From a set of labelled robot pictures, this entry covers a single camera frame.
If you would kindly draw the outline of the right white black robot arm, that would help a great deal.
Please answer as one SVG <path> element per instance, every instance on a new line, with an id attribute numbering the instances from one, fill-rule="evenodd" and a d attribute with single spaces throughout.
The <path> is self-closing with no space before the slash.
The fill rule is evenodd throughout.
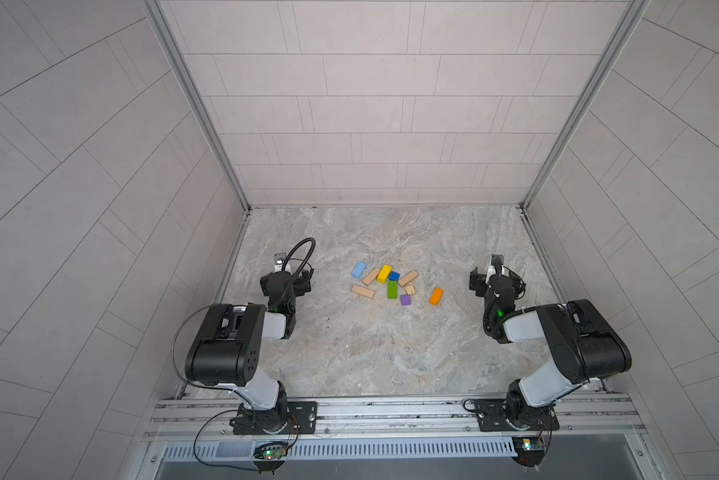
<path id="1" fill-rule="evenodd" d="M 518 308 L 525 296 L 523 278 L 493 254 L 491 266 L 469 273 L 469 290 L 483 300 L 483 331 L 500 344 L 543 340 L 551 359 L 533 373 L 511 382 L 507 397 L 475 400 L 481 430 L 517 431 L 559 427 L 553 419 L 557 400 L 593 379 L 627 372 L 633 365 L 625 342 L 586 299 Z"/>

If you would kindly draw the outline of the natural wood block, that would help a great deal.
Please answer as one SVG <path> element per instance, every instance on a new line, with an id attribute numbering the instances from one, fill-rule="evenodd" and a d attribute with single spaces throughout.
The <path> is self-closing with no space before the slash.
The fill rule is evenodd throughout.
<path id="1" fill-rule="evenodd" d="M 363 298 L 367 299 L 373 299 L 375 298 L 375 292 L 372 289 L 360 286 L 360 285 L 353 285 L 351 286 L 350 290 L 353 294 L 359 295 Z"/>
<path id="2" fill-rule="evenodd" d="M 373 268 L 365 278 L 363 278 L 363 284 L 365 286 L 371 285 L 371 283 L 375 282 L 377 280 L 377 276 L 379 276 L 379 273 L 381 273 L 381 270 L 378 267 Z"/>
<path id="3" fill-rule="evenodd" d="M 397 281 L 397 283 L 399 284 L 399 286 L 405 287 L 405 286 L 411 284 L 411 282 L 415 281 L 415 279 L 417 279 L 417 277 L 419 277 L 419 274 L 415 270 L 413 270 L 413 271 L 401 276 L 401 278 L 399 278 L 399 281 Z"/>

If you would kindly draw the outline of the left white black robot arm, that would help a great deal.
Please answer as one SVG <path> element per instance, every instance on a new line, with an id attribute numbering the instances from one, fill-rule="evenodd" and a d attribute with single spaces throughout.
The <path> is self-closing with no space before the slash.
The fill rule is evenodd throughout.
<path id="1" fill-rule="evenodd" d="M 205 389 L 235 394 L 241 404 L 229 421 L 235 435 L 313 434 L 317 404 L 290 401 L 284 385 L 258 368 L 264 340 L 285 340 L 296 325 L 296 300 L 311 290 L 312 268 L 284 255 L 260 278 L 272 305 L 213 304 L 184 362 L 186 380 Z"/>

